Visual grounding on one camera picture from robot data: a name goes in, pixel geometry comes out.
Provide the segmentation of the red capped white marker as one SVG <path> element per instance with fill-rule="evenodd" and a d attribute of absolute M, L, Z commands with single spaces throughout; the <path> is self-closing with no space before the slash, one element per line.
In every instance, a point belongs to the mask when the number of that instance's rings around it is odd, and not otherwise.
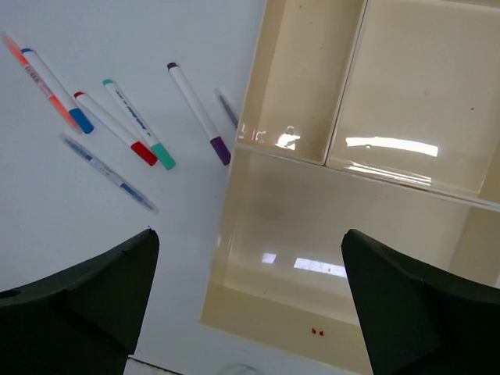
<path fill-rule="evenodd" d="M 148 147 L 146 147 L 124 125 L 122 125 L 102 106 L 100 106 L 91 96 L 82 91 L 75 92 L 73 96 L 88 112 L 90 112 L 97 120 L 107 127 L 148 165 L 154 166 L 158 162 L 157 157 Z"/>

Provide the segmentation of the orange highlighter pen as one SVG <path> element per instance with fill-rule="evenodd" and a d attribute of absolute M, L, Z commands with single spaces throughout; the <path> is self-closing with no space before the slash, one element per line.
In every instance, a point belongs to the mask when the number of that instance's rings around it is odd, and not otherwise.
<path fill-rule="evenodd" d="M 44 82 L 44 80 L 38 75 L 36 70 L 32 67 L 31 64 L 27 61 L 27 59 L 23 56 L 20 51 L 20 48 L 15 43 L 15 41 L 5 32 L 1 33 L 1 39 L 3 44 L 7 47 L 7 49 L 11 52 L 11 54 L 15 57 L 18 63 L 23 67 L 23 69 L 27 72 L 27 74 L 31 77 L 32 81 L 38 86 L 38 88 L 42 91 L 45 97 L 49 100 L 58 114 L 66 121 L 66 123 L 78 134 L 82 134 L 83 131 L 71 117 L 69 112 L 63 107 L 63 104 L 57 99 L 57 97 L 52 93 L 48 85 Z"/>

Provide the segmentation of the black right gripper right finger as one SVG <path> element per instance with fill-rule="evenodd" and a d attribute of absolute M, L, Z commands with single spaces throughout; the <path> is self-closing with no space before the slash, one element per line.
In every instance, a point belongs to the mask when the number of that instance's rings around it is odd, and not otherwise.
<path fill-rule="evenodd" d="M 497 374 L 499 290 L 351 229 L 341 253 L 375 374 Z"/>

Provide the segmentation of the clear blue ballpoint pen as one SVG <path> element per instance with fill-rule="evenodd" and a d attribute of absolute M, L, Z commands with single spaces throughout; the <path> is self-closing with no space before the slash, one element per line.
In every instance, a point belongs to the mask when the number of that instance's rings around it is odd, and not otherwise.
<path fill-rule="evenodd" d="M 149 212 L 157 214 L 159 208 L 150 199 L 148 199 L 144 194 L 142 194 L 136 187 L 126 181 L 117 172 L 107 166 L 102 160 L 97 158 L 89 150 L 87 150 L 83 145 L 78 143 L 76 140 L 68 136 L 67 134 L 60 134 L 59 138 L 62 140 L 63 144 L 71 149 L 75 154 L 81 157 L 88 165 L 90 165 L 94 170 L 99 172 L 113 185 L 117 186 L 121 191 L 124 191 L 129 197 L 131 197 L 139 205 L 147 209 Z"/>

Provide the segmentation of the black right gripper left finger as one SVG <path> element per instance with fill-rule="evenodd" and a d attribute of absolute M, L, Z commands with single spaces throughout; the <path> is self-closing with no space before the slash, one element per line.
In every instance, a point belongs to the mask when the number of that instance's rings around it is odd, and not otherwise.
<path fill-rule="evenodd" d="M 1 293 L 3 374 L 122 374 L 138 345 L 159 255 L 152 229 Z"/>

